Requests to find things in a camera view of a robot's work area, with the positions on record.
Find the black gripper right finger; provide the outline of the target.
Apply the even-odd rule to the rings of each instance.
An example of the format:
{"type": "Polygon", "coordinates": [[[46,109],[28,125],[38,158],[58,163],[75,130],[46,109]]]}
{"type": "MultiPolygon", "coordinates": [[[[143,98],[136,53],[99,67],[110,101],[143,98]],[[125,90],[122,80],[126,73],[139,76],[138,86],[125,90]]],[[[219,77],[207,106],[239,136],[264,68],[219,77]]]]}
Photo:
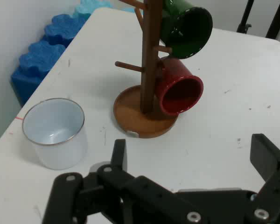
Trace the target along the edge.
{"type": "Polygon", "coordinates": [[[280,150],[264,134],[253,134],[250,161],[265,184],[246,207],[246,223],[280,224],[280,150]]]}

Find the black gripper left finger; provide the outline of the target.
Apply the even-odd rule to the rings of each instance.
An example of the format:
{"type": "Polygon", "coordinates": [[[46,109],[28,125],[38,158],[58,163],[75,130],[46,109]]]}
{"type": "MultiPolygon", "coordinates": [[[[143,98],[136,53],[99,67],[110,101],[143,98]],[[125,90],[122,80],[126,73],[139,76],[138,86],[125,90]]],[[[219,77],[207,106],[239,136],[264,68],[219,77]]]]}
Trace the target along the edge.
{"type": "Polygon", "coordinates": [[[84,224],[101,213],[113,224],[207,224],[204,211],[150,179],[124,168],[126,141],[116,140],[109,164],[90,172],[65,173],[53,182],[45,224],[84,224]]]}

